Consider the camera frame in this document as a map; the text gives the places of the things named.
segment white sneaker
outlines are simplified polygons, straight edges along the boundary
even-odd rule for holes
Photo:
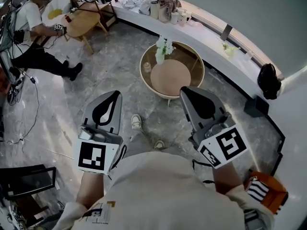
[[[163,149],[165,149],[164,142],[161,141],[161,140],[157,141],[155,143],[153,149],[155,149],[155,150],[163,150]]]
[[[142,128],[142,120],[138,114],[134,114],[131,118],[132,129],[141,129]]]

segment round glass table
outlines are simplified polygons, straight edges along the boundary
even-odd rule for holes
[[[144,83],[151,91],[168,99],[168,105],[170,100],[179,98],[181,87],[199,87],[205,76],[203,61],[194,49],[179,42],[173,42],[173,46],[175,49],[172,54],[165,55],[161,65],[157,64],[155,59],[156,45],[149,47],[140,61],[140,73]]]

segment white t-shirt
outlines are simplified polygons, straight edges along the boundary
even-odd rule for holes
[[[243,185],[219,194],[204,186],[188,160],[154,151],[123,159],[109,191],[89,210],[67,203],[53,230],[68,229],[272,230],[273,214]]]
[[[10,48],[10,55],[12,58],[17,58],[29,49],[32,41],[30,39],[30,29],[42,24],[42,18],[38,6],[28,1],[26,2],[16,14],[15,30],[24,30],[24,42],[22,44],[13,44]]]

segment gray floor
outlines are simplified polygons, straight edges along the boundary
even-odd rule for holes
[[[79,61],[83,63],[83,71],[74,82],[41,70],[27,72],[37,81],[40,107],[36,125],[24,139],[24,144],[0,144],[0,163],[1,167],[42,163],[48,167],[56,166],[57,189],[37,195],[37,199],[43,205],[49,205],[53,212],[57,200],[73,200],[82,177],[72,159],[53,152],[73,157],[71,145],[77,137],[85,106],[111,90],[119,90],[123,95],[120,134],[124,142],[127,143],[131,136],[132,114],[139,113],[151,143],[162,139],[167,146],[182,149],[189,158],[206,162],[188,142],[191,126],[179,100],[172,101],[167,107],[167,101],[151,92],[140,79],[142,54],[156,40],[155,36],[118,23],[111,27],[109,35],[99,29],[92,32],[89,41],[95,51],[93,55],[88,53],[83,43],[73,39],[66,42],[60,38],[48,50],[60,61],[68,59],[72,66]],[[242,179],[247,176],[249,168],[269,173],[277,159],[280,141],[277,131],[267,119],[251,118],[245,114],[246,98],[215,71],[206,68],[201,87],[215,93],[246,132],[251,153],[234,160]],[[20,102],[13,107],[7,103],[4,106],[5,139],[16,141],[21,133],[28,131],[34,122],[36,109],[36,90],[26,79]],[[196,165],[195,170],[201,180],[212,179],[210,168]]]

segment black shoe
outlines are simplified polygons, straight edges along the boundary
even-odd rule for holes
[[[68,68],[68,66],[69,66],[69,62],[68,62],[68,60],[65,60],[63,62],[63,67]]]
[[[74,68],[71,68],[72,73],[69,79],[71,81],[74,81],[81,70],[82,70],[82,63],[78,63]]]

